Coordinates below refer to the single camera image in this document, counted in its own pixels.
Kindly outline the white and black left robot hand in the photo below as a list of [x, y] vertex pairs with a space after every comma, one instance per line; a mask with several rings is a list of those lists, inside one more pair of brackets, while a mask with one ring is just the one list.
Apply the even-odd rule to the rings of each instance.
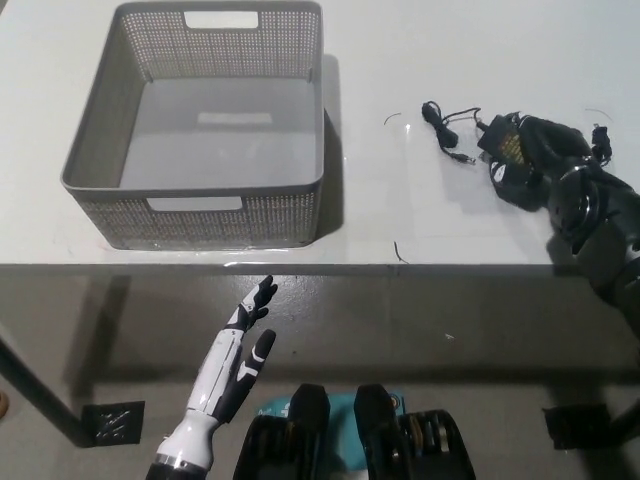
[[239, 302], [231, 317], [217, 333], [199, 368], [187, 409], [212, 416], [237, 364], [245, 334], [269, 313], [268, 304], [278, 286], [272, 275], [257, 283]]

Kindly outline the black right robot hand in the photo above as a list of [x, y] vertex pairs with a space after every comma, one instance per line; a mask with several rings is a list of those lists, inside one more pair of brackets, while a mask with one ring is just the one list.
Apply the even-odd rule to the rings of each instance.
[[478, 146], [488, 157], [489, 177], [497, 196], [530, 212], [545, 205], [549, 175], [556, 173], [564, 160], [590, 154], [579, 130], [516, 112], [496, 116]]

